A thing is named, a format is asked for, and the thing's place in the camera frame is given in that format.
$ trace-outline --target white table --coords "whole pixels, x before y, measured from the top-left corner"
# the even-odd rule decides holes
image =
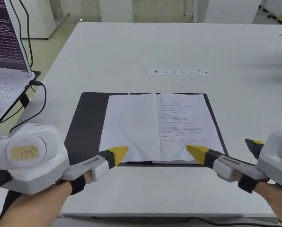
[[[31,122],[53,125],[65,139],[82,92],[203,92],[229,154],[255,162],[244,138],[266,140],[282,129],[281,33],[280,25],[78,24],[44,80],[47,106]],[[148,77],[152,67],[209,68],[212,76]],[[21,120],[43,99],[40,88]],[[0,211],[5,193],[0,189]],[[274,216],[260,196],[212,170],[180,167],[114,168],[70,197],[62,213]]]

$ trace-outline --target gray floor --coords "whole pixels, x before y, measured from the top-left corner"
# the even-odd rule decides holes
[[[98,0],[66,0],[70,6],[70,14],[59,26],[49,40],[32,40],[35,70],[40,70],[43,79],[53,64],[63,45],[69,38],[76,24],[83,22],[101,22],[100,5]],[[136,22],[180,22],[190,23],[192,4],[187,0],[186,17],[184,13],[184,0],[135,0],[134,20]],[[273,19],[268,19],[267,14],[258,11],[254,24],[277,24]],[[21,107],[17,104],[9,115]],[[0,125],[0,136],[7,136],[11,127],[18,120],[21,112]]]

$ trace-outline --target black strap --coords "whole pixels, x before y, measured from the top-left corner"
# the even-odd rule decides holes
[[[56,184],[62,184],[64,182],[70,182],[71,188],[72,188],[72,193],[70,195],[75,195],[81,191],[83,191],[86,181],[84,175],[78,177],[76,180],[73,181],[65,181],[65,180],[58,180]]]
[[[258,183],[258,180],[254,180],[253,178],[247,175],[243,175],[238,183],[238,187],[248,193],[253,193],[253,190],[255,189]]]

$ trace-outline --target paper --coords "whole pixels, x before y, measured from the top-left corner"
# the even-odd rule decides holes
[[[186,145],[223,152],[215,124],[202,94],[110,96],[100,151],[128,146],[122,162],[193,161]]]
[[[194,160],[187,144],[215,147],[215,140],[220,144],[203,95],[160,94],[158,109],[162,161]]]
[[[110,96],[100,151],[128,146],[122,162],[161,161],[157,95]]]

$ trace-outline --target label sticker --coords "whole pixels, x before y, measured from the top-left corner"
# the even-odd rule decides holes
[[[36,146],[21,146],[11,148],[12,161],[24,161],[39,158],[39,150]]]

